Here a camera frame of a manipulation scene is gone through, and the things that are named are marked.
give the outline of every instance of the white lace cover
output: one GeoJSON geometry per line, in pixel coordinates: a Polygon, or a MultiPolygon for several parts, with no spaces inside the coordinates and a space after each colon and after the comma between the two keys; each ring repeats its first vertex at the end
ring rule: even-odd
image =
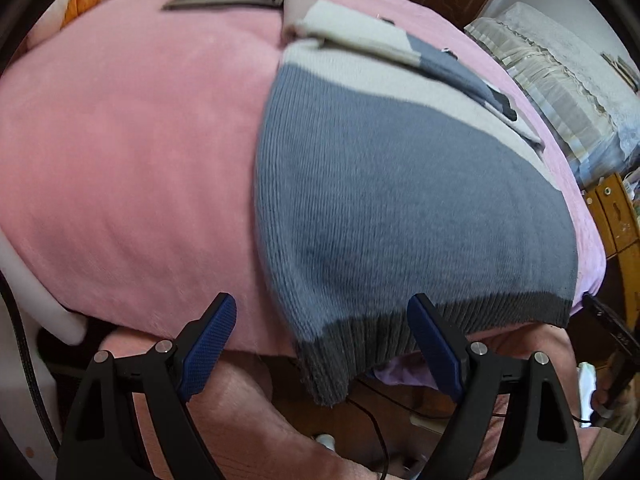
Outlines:
{"type": "Polygon", "coordinates": [[[629,157],[640,144],[640,97],[583,40],[527,4],[517,2],[496,20],[534,42],[562,63],[615,124],[620,149],[629,157]]]}

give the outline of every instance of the pink bedspread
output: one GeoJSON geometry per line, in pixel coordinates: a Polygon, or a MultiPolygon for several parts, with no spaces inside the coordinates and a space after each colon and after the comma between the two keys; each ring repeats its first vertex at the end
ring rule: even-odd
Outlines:
{"type": "MultiPolygon", "coordinates": [[[[163,12],[165,1],[102,3],[2,77],[0,226],[70,309],[175,336],[224,290],[239,309],[229,349],[293,354],[260,273],[252,199],[280,13],[163,12]]],[[[561,150],[508,75],[429,9],[332,1],[451,48],[515,97],[546,142],[574,220],[574,303],[595,292],[605,270],[596,227],[561,150]]]]}

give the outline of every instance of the orange patch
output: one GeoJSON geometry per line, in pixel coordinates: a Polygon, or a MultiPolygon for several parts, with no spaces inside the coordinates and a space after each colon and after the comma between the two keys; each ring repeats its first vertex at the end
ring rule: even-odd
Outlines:
{"type": "Polygon", "coordinates": [[[80,14],[95,7],[100,1],[101,0],[69,0],[69,3],[66,5],[65,19],[62,20],[60,28],[66,27],[70,22],[80,16],[80,14]]]}

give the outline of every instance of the blue gripper pad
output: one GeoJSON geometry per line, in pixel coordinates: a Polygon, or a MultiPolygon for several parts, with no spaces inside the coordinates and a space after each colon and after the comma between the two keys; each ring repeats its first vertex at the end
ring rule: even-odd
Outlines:
{"type": "Polygon", "coordinates": [[[178,352],[181,340],[184,340],[182,344],[189,345],[186,348],[188,353],[181,359],[182,377],[177,387],[178,396],[183,402],[187,402],[192,395],[199,394],[204,389],[211,371],[218,362],[218,358],[236,325],[236,300],[230,294],[223,296],[221,298],[219,294],[202,318],[192,322],[199,329],[197,339],[189,341],[188,336],[183,338],[180,334],[176,340],[178,352]]]}
{"type": "Polygon", "coordinates": [[[460,402],[468,374],[467,341],[442,319],[425,294],[416,294],[406,308],[407,321],[438,389],[460,402]]]}

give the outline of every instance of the wooden drawer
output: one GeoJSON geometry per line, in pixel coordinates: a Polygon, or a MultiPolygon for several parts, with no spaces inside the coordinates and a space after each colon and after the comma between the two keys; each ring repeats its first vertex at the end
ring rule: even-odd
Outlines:
{"type": "Polygon", "coordinates": [[[604,214],[604,209],[598,198],[598,194],[595,189],[592,189],[584,196],[584,201],[587,203],[589,213],[593,217],[593,221],[596,223],[600,238],[602,238],[602,245],[604,246],[604,253],[607,258],[616,254],[616,244],[613,241],[613,235],[611,229],[609,229],[609,222],[607,216],[604,214]]]}
{"type": "Polygon", "coordinates": [[[625,290],[626,325],[633,329],[640,315],[640,242],[618,253],[625,290]]]}
{"type": "Polygon", "coordinates": [[[639,239],[636,218],[617,174],[607,177],[595,189],[607,216],[618,252],[639,239]]]}

